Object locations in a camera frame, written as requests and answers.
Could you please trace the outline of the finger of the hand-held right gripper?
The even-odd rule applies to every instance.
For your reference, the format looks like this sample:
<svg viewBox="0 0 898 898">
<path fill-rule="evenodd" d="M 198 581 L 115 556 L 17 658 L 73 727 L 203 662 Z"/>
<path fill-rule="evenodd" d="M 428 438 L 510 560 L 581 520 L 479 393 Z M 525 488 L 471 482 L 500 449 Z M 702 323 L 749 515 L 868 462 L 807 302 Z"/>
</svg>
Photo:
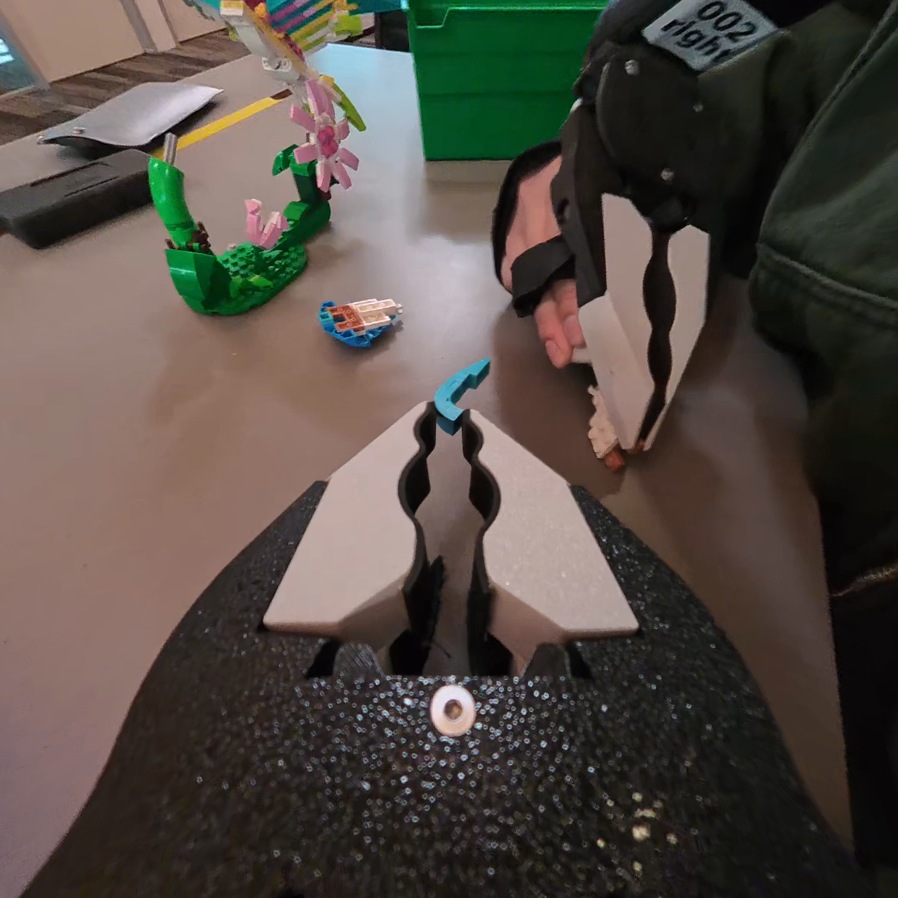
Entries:
<svg viewBox="0 0 898 898">
<path fill-rule="evenodd" d="M 651 255 L 643 275 L 643 307 L 649 325 L 645 361 L 652 389 L 636 439 L 644 451 L 685 373 L 707 315 L 711 239 L 687 225 L 675 232 L 650 229 Z"/>
<path fill-rule="evenodd" d="M 665 234 L 623 197 L 600 212 L 605 285 L 578 323 L 618 442 L 644 451 L 665 406 Z"/>
</svg>

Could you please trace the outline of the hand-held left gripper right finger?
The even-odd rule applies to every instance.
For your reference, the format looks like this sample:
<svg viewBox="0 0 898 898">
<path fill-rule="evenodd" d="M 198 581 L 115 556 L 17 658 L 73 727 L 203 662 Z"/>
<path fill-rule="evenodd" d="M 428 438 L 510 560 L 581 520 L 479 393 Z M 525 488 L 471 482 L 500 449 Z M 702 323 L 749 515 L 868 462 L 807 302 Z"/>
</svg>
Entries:
<svg viewBox="0 0 898 898">
<path fill-rule="evenodd" d="M 545 643 L 637 633 L 572 485 L 481 413 L 463 420 L 468 498 L 483 519 L 467 594 L 471 671 L 503 676 Z"/>
</svg>

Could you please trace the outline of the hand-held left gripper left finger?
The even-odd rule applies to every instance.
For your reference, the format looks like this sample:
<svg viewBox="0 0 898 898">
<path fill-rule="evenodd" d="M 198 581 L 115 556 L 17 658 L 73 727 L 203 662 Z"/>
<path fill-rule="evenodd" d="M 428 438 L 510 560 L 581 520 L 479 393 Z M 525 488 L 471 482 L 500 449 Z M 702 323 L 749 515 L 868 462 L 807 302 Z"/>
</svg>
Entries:
<svg viewBox="0 0 898 898">
<path fill-rule="evenodd" d="M 263 616 L 266 630 L 386 651 L 411 628 L 425 562 L 414 510 L 429 492 L 434 409 L 421 402 L 327 480 Z"/>
</svg>

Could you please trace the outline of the teal curved lego piece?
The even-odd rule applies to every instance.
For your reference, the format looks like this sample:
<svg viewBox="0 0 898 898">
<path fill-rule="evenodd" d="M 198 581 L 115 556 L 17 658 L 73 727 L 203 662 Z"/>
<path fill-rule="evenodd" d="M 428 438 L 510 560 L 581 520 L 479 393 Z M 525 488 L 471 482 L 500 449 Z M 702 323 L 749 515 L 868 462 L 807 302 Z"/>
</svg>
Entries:
<svg viewBox="0 0 898 898">
<path fill-rule="evenodd" d="M 476 389 L 490 370 L 490 359 L 482 358 L 450 376 L 434 393 L 434 408 L 440 429 L 454 435 L 461 425 L 464 409 L 458 407 L 465 392 Z"/>
</svg>

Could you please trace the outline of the person's right forearm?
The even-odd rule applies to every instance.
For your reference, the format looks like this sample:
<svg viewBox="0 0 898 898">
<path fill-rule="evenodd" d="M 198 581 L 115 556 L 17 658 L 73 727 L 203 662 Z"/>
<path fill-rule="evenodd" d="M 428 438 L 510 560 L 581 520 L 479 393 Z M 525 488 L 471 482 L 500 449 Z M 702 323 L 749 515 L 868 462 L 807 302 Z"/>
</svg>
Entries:
<svg viewBox="0 0 898 898">
<path fill-rule="evenodd" d="M 698 77 L 731 141 L 717 238 L 896 299 L 896 2 L 751 2 L 779 28 Z"/>
</svg>

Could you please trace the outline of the blue and white lego assembly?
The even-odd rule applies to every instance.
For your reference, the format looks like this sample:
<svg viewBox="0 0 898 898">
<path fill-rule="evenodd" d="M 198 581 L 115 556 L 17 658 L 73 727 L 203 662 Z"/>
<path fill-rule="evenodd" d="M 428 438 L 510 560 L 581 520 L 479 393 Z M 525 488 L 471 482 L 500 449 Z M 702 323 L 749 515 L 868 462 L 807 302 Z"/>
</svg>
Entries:
<svg viewBox="0 0 898 898">
<path fill-rule="evenodd" d="M 360 299 L 336 305 L 321 302 L 317 321 L 324 332 L 337 342 L 357 348 L 367 348 L 396 324 L 403 306 L 393 299 Z"/>
</svg>

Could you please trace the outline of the green lego plant model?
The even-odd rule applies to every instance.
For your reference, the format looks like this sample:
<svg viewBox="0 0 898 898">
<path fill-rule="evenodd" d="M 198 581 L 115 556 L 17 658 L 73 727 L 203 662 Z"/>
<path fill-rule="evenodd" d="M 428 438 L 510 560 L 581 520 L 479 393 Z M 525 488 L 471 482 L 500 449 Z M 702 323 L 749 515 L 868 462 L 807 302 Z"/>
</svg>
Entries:
<svg viewBox="0 0 898 898">
<path fill-rule="evenodd" d="M 272 174 L 292 175 L 297 200 L 263 214 L 259 200 L 243 202 L 241 243 L 213 251 L 206 227 L 191 214 L 176 151 L 192 136 L 166 132 L 148 162 L 150 198 L 166 233 L 164 258 L 176 293 L 192 311 L 235 316 L 274 298 L 306 268 L 306 244 L 329 224 L 332 188 L 351 186 L 358 159 L 345 146 L 350 129 L 365 125 L 356 108 L 326 75 L 305 84 L 306 98 L 289 106 L 304 141 L 282 150 Z"/>
</svg>

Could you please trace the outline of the colourful lego bird model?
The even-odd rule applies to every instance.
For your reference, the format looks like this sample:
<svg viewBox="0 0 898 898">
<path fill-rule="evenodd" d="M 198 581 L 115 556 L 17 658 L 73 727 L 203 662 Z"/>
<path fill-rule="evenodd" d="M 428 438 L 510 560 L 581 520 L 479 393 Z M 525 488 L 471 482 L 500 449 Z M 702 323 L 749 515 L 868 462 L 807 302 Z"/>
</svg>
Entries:
<svg viewBox="0 0 898 898">
<path fill-rule="evenodd" d="M 186 1 L 202 16 L 222 23 L 262 62 L 263 69 L 298 92 L 321 82 L 312 55 L 331 43 L 363 32 L 363 17 L 405 11 L 402 1 Z"/>
</svg>

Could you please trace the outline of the person's right hand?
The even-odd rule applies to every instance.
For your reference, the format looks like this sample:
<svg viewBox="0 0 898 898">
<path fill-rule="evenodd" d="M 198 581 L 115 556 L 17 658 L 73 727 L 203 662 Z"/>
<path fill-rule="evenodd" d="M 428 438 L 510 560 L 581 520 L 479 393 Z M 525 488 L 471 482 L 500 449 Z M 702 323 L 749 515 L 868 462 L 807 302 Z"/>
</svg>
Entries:
<svg viewBox="0 0 898 898">
<path fill-rule="evenodd" d="M 559 234 L 550 186 L 560 168 L 556 155 L 541 169 L 527 175 L 517 187 L 515 204 L 499 268 L 502 286 L 512 290 L 512 264 L 525 251 Z M 548 286 L 533 311 L 534 327 L 542 346 L 557 369 L 571 364 L 575 349 L 584 346 L 578 321 L 576 282 L 558 279 Z"/>
</svg>

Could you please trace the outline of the green plastic bin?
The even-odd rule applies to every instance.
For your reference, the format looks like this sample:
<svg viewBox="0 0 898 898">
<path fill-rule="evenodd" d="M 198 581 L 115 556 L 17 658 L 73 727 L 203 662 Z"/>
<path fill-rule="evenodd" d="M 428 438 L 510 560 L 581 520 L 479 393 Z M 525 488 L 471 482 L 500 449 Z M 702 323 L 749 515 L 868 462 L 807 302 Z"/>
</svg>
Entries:
<svg viewBox="0 0 898 898">
<path fill-rule="evenodd" d="M 510 160 L 554 139 L 602 1 L 410 1 L 427 161 Z"/>
</svg>

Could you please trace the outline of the person's green jacket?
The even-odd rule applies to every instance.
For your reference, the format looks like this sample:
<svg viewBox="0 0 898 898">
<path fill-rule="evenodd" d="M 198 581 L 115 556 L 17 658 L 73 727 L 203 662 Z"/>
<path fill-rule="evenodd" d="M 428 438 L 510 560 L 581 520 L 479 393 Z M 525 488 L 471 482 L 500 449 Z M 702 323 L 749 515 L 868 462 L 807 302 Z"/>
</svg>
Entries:
<svg viewBox="0 0 898 898">
<path fill-rule="evenodd" d="M 748 294 L 760 334 L 800 377 L 830 591 L 894 576 L 896 286 L 858 286 L 759 243 Z"/>
</svg>

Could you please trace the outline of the person's dark trousers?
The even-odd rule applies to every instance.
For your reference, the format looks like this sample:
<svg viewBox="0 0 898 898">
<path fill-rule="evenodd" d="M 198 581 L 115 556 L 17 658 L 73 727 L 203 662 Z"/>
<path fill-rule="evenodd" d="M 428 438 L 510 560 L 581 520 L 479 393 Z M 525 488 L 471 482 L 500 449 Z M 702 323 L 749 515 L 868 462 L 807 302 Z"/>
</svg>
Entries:
<svg viewBox="0 0 898 898">
<path fill-rule="evenodd" d="M 896 568 L 836 592 L 829 609 L 856 855 L 896 872 Z"/>
</svg>

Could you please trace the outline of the yellow tape strip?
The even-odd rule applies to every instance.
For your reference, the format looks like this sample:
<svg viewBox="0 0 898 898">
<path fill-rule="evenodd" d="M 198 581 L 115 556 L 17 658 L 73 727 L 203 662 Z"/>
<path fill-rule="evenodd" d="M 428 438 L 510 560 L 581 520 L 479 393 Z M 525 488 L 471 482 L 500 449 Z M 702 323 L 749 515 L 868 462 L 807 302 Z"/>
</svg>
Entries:
<svg viewBox="0 0 898 898">
<path fill-rule="evenodd" d="M 247 121 L 254 115 L 275 106 L 289 96 L 289 91 L 281 91 L 268 97 L 259 98 L 250 105 L 243 106 L 226 115 L 196 127 L 182 136 L 169 133 L 164 137 L 162 148 L 151 152 L 151 156 L 163 160 L 167 164 L 174 164 L 176 152 L 211 138 L 239 123 Z"/>
</svg>

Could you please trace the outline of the black flat case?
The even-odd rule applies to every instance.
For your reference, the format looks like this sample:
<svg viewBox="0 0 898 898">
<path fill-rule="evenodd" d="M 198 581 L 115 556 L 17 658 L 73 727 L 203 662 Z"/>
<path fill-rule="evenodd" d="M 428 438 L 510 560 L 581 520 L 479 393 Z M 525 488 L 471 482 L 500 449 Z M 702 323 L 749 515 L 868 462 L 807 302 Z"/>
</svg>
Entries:
<svg viewBox="0 0 898 898">
<path fill-rule="evenodd" d="M 146 206 L 150 157 L 123 150 L 1 193 L 1 231 L 41 250 Z"/>
</svg>

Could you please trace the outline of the grey flat pouch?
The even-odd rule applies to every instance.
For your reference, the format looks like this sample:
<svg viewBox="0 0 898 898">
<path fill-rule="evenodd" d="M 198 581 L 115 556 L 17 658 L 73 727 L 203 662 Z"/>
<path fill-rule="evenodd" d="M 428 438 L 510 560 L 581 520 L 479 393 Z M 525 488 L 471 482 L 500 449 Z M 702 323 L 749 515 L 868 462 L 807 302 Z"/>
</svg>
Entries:
<svg viewBox="0 0 898 898">
<path fill-rule="evenodd" d="M 140 150 L 213 105 L 223 90 L 187 82 L 146 82 L 43 130 L 40 145 L 54 144 L 83 156 Z"/>
</svg>

